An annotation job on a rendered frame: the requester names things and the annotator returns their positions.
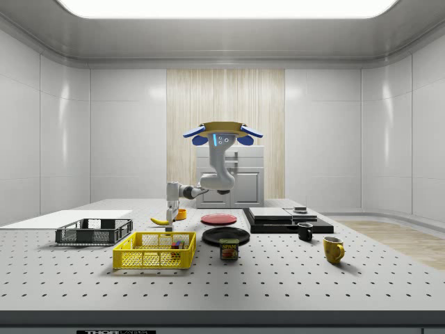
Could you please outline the yellow basket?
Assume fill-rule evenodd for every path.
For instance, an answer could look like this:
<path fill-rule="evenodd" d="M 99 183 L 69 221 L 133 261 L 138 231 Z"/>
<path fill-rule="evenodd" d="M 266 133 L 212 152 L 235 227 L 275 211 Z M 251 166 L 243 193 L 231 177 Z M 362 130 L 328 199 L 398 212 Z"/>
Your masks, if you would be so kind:
<path fill-rule="evenodd" d="M 115 269 L 187 269 L 196 249 L 195 232 L 134 232 L 113 248 Z M 175 241 L 184 249 L 171 249 Z"/>

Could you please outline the red plate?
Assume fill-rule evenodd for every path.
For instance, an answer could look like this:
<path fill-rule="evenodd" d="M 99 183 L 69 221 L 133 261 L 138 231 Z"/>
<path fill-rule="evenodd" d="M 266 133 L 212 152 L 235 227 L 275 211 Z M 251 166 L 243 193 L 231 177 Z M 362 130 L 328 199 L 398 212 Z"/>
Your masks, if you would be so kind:
<path fill-rule="evenodd" d="M 237 222 L 237 218 L 231 214 L 207 214 L 200 221 L 207 225 L 229 225 Z"/>

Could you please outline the black plate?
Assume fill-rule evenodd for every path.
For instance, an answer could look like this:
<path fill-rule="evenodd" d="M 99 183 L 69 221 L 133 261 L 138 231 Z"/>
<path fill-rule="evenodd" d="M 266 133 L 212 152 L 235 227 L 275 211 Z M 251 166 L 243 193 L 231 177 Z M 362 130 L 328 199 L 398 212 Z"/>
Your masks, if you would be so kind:
<path fill-rule="evenodd" d="M 240 228 L 221 227 L 206 230 L 202 234 L 202 240 L 208 244 L 219 245 L 221 239 L 238 239 L 240 244 L 249 241 L 250 234 Z"/>

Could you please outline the flat-sided can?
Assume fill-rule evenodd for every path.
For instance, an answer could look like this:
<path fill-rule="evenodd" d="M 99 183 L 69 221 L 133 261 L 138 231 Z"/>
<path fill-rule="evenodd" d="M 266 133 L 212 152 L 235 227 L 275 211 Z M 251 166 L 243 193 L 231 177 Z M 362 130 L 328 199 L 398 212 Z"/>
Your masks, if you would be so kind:
<path fill-rule="evenodd" d="M 220 258 L 222 260 L 237 260 L 238 253 L 238 239 L 220 239 Z"/>

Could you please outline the dark grey basket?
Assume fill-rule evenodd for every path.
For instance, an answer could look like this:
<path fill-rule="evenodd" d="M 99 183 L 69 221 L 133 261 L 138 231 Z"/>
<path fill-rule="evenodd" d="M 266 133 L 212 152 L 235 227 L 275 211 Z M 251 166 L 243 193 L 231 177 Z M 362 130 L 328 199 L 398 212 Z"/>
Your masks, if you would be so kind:
<path fill-rule="evenodd" d="M 133 230 L 133 221 L 122 218 L 83 218 L 56 230 L 63 245 L 114 245 Z"/>

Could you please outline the white cabinet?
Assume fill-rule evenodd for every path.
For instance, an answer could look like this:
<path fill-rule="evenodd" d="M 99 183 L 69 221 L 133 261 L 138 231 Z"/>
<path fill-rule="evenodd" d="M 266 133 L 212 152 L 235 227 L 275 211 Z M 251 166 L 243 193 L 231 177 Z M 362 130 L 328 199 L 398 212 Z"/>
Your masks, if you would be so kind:
<path fill-rule="evenodd" d="M 196 198 L 198 208 L 244 208 L 264 205 L 264 147 L 233 145 L 225 153 L 225 165 L 234 176 L 230 193 L 209 191 Z"/>

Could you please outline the white board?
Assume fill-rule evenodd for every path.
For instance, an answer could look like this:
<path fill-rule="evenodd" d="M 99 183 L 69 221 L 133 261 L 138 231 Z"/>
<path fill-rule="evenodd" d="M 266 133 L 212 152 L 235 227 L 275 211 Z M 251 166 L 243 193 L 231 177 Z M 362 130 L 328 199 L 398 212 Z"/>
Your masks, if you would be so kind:
<path fill-rule="evenodd" d="M 131 210 L 62 210 L 1 226 L 0 229 L 56 229 L 83 218 L 120 218 Z"/>

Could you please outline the black stove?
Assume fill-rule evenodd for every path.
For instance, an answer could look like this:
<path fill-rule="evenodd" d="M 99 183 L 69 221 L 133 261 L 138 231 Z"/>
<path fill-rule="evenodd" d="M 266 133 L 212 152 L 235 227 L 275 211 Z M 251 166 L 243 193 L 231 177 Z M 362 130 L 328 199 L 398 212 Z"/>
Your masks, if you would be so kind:
<path fill-rule="evenodd" d="M 265 234 L 271 234 L 271 233 L 278 233 L 278 234 L 284 234 L 284 233 L 297 233 L 298 232 L 298 223 L 310 223 L 313 225 L 312 232 L 313 233 L 333 233 L 334 232 L 334 226 L 330 223 L 320 219 L 303 219 L 298 220 L 294 219 L 292 216 L 285 217 L 283 216 L 282 219 L 262 219 L 262 218 L 255 218 L 254 215 L 251 213 L 250 209 L 245 208 L 243 209 L 243 212 L 250 224 L 250 232 L 251 233 L 265 233 Z"/>

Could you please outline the yellow mug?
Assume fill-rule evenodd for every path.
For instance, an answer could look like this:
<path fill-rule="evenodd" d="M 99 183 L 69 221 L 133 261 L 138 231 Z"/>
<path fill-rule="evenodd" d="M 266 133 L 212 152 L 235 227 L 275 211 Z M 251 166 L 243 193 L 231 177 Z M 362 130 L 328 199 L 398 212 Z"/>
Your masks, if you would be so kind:
<path fill-rule="evenodd" d="M 328 262 L 333 264 L 340 263 L 341 259 L 345 255 L 343 247 L 343 241 L 337 237 L 324 237 L 323 247 L 325 251 L 325 257 Z"/>

